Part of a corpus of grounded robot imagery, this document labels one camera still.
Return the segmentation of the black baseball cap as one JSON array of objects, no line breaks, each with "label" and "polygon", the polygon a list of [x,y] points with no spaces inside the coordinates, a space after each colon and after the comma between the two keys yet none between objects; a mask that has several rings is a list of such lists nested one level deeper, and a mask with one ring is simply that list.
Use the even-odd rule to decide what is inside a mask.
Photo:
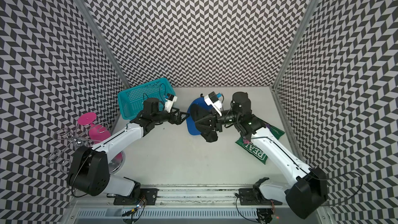
[{"label": "black baseball cap", "polygon": [[194,121],[194,125],[207,143],[213,143],[218,140],[216,132],[216,113],[215,110],[206,110],[198,104],[192,104],[190,108],[190,114]]}]

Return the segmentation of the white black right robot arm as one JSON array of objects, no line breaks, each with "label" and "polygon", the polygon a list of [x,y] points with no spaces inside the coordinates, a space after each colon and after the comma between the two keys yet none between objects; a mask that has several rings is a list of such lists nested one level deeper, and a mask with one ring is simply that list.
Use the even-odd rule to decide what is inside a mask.
[{"label": "white black right robot arm", "polygon": [[287,204],[301,219],[306,219],[326,202],[326,173],[321,168],[311,168],[274,136],[270,125],[253,114],[248,93],[235,92],[230,109],[226,111],[214,92],[204,96],[204,102],[212,106],[211,111],[192,106],[191,114],[206,142],[217,141],[217,133],[222,131],[223,125],[232,125],[242,139],[264,152],[285,177],[285,183],[265,179],[256,186],[265,200]]}]

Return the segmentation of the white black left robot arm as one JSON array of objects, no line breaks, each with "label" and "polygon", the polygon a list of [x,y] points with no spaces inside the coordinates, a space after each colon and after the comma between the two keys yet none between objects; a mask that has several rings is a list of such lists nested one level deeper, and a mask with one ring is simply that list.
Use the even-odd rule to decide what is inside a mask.
[{"label": "white black left robot arm", "polygon": [[155,126],[164,122],[180,125],[189,117],[188,113],[173,107],[172,102],[160,111],[159,103],[160,100],[154,97],[144,100],[143,110],[124,129],[92,147],[78,148],[68,172],[67,184],[71,190],[77,189],[90,196],[110,194],[138,199],[140,183],[112,175],[108,165],[116,155],[146,136]]}]

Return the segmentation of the green snack bag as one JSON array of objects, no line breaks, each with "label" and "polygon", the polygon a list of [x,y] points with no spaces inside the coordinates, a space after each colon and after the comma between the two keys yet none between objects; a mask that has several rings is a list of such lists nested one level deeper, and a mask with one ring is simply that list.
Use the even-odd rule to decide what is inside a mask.
[{"label": "green snack bag", "polygon": [[[276,137],[276,139],[280,139],[285,132],[273,125],[267,124],[267,128],[271,131],[273,136]],[[260,150],[257,146],[255,146],[253,143],[249,142],[248,140],[244,140],[242,138],[239,138],[235,142],[239,147],[243,148],[245,151],[247,151],[249,154],[257,158],[261,163],[266,164],[266,161],[268,159],[268,156]]]}]

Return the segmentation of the teal plastic basket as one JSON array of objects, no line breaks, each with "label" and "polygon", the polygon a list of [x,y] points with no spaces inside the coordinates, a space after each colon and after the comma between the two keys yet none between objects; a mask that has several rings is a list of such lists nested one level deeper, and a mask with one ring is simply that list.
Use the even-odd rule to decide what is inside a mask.
[{"label": "teal plastic basket", "polygon": [[176,95],[172,85],[166,78],[160,78],[144,83],[118,93],[118,104],[121,117],[132,120],[143,110],[143,103],[149,97],[164,100],[167,94]]}]

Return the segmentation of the pink goblet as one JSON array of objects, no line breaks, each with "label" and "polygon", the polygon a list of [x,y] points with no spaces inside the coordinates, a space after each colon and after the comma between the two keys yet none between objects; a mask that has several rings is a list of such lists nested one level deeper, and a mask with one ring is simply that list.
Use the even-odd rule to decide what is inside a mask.
[{"label": "pink goblet", "polygon": [[111,137],[107,123],[98,121],[97,115],[94,112],[81,115],[77,123],[82,127],[88,128],[88,136],[91,144],[100,143]]}]

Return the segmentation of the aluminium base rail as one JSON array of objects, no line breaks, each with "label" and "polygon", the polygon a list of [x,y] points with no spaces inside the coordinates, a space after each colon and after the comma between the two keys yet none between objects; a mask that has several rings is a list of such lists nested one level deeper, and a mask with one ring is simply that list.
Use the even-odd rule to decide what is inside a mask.
[{"label": "aluminium base rail", "polygon": [[138,200],[111,195],[73,199],[62,224],[333,224],[329,208],[306,219],[287,204],[255,200],[249,185],[143,186]]}]

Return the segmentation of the aluminium corner post left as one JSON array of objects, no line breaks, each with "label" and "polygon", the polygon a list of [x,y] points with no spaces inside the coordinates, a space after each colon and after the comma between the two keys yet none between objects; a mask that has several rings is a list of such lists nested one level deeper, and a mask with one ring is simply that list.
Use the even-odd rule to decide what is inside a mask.
[{"label": "aluminium corner post left", "polygon": [[123,85],[126,88],[130,87],[129,81],[125,76],[124,72],[122,71],[121,67],[118,64],[117,59],[115,58],[113,52],[111,51],[106,39],[102,35],[100,28],[97,26],[96,22],[92,14],[90,13],[88,7],[86,6],[84,0],[73,0],[76,6],[78,7],[80,13],[82,14],[83,18],[85,19],[86,23],[88,24],[89,28],[91,29],[93,35],[97,39],[100,47],[102,48],[104,54],[106,55],[107,59],[109,60],[110,64],[115,69],[116,73],[118,74],[119,78],[121,79]]}]

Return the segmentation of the aluminium corner post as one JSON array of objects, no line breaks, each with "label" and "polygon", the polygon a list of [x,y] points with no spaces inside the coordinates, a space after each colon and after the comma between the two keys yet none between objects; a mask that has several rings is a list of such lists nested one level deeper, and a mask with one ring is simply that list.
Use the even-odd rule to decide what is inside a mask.
[{"label": "aluminium corner post", "polygon": [[100,28],[97,26],[96,22],[92,14],[90,13],[88,7],[86,6],[84,0],[73,0],[76,6],[78,7],[80,13],[82,14],[83,18],[85,19],[86,23],[88,24],[89,28],[91,29],[93,35],[97,39],[100,47],[102,48],[104,54],[106,55],[107,59],[109,60],[110,64],[115,69],[116,73],[118,74],[119,78],[121,79],[123,85],[126,88],[130,87],[129,81],[125,76],[124,72],[122,71],[121,67],[118,64],[117,59],[115,58],[113,52],[111,51],[106,39],[102,35]]},{"label": "aluminium corner post", "polygon": [[316,7],[317,7],[319,1],[320,0],[310,0],[308,7],[306,8],[306,11],[304,12],[303,19],[300,22],[300,25],[296,31],[296,34],[294,35],[293,41],[291,43],[291,46],[288,50],[288,53],[287,53],[285,59],[284,59],[284,62],[283,62],[282,66],[277,74],[277,77],[274,81],[274,84],[272,86],[273,91],[276,91],[279,84],[281,83],[281,81],[289,67],[289,64],[297,50],[297,47],[305,33],[305,30],[308,27],[309,22],[316,10]]}]

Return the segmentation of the aluminium corner post right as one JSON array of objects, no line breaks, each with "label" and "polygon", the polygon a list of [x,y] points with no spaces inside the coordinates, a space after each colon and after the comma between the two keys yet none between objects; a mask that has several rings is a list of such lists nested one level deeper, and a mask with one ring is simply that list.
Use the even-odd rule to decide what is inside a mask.
[{"label": "aluminium corner post right", "polygon": [[281,81],[289,67],[289,64],[297,50],[297,47],[305,33],[305,30],[308,27],[309,22],[316,10],[316,7],[317,7],[319,1],[320,0],[310,0],[308,7],[306,8],[306,11],[304,12],[303,19],[300,22],[300,25],[296,31],[296,34],[294,35],[293,41],[291,43],[291,46],[288,50],[288,53],[287,53],[285,59],[284,59],[284,62],[283,62],[282,66],[277,74],[277,77],[274,81],[274,84],[272,86],[273,91],[276,91],[279,84],[281,83]]}]

